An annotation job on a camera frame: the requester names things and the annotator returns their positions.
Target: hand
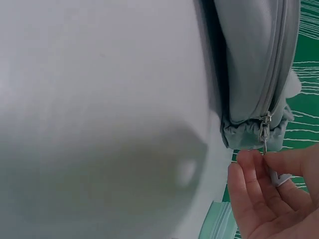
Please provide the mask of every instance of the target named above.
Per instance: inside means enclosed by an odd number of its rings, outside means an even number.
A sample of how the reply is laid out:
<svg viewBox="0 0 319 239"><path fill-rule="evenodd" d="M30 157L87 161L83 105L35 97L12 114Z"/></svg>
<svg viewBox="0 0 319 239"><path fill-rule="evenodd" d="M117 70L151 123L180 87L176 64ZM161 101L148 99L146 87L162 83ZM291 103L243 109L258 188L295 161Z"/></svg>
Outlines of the hand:
<svg viewBox="0 0 319 239"><path fill-rule="evenodd" d="M228 168L228 189L244 239L319 238L319 144L267 153L241 151ZM309 194L288 180L275 188L268 166L280 174L303 176Z"/></svg>

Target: gray fabric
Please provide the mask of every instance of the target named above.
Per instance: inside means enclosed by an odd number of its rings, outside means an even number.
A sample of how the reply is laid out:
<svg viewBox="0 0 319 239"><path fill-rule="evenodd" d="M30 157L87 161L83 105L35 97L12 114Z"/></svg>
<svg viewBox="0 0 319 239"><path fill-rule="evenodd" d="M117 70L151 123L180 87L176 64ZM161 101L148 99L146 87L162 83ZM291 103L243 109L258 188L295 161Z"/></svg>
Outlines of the gray fabric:
<svg viewBox="0 0 319 239"><path fill-rule="evenodd" d="M229 102L223 132L230 148L259 148L259 117L270 111L270 150L280 150L292 113L286 107L299 24L299 0L215 0L227 44Z"/></svg>

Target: metal zipper pull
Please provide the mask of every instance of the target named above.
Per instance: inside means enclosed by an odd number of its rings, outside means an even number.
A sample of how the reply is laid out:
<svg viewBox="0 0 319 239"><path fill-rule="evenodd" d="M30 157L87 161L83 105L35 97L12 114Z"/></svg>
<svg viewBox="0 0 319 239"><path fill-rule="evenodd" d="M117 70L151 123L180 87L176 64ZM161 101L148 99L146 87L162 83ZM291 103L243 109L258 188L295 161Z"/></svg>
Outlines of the metal zipper pull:
<svg viewBox="0 0 319 239"><path fill-rule="evenodd" d="M267 140L269 139L270 135L270 122L271 122L271 115L270 112L267 112L267 115L264 117L260 117L261 124L259 130L259 137L258 141L263 143L263 153L264 155L267 153Z"/></svg>
<svg viewBox="0 0 319 239"><path fill-rule="evenodd" d="M260 117L261 124L259 130L258 141L263 144L263 155L267 153L267 140L270 137L270 122L271 122L271 115L270 112L267 112L267 115L264 117ZM272 184L275 187L282 185L286 182L291 175L290 174L283 174L279 175L277 172L269 168L270 178Z"/></svg>

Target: white padded object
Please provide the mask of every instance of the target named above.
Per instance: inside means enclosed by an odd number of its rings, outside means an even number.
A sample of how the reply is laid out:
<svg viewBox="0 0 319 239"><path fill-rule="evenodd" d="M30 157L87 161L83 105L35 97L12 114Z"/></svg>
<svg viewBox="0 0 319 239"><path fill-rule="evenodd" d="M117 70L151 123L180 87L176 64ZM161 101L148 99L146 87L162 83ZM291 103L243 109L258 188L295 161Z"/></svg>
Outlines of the white padded object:
<svg viewBox="0 0 319 239"><path fill-rule="evenodd" d="M214 114L218 153L205 160L212 122L193 1L11 0L0 32L1 233L198 235L230 152ZM184 162L195 172L183 175Z"/></svg>

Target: zipper slider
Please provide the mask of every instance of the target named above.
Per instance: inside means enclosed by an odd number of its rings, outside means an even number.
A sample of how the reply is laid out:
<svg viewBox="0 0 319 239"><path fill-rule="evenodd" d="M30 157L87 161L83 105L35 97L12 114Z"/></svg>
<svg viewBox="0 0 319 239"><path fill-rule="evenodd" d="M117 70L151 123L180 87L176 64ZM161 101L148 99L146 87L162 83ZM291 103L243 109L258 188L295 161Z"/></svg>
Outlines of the zipper slider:
<svg viewBox="0 0 319 239"><path fill-rule="evenodd" d="M258 136L258 141L260 143L263 143L264 148L263 148L263 153L264 155L267 152L267 140L269 139L270 136L270 122L271 122L271 115L270 112L267 112L266 116L260 117L259 119L261 120L260 123L260 130L259 130L259 136Z"/></svg>

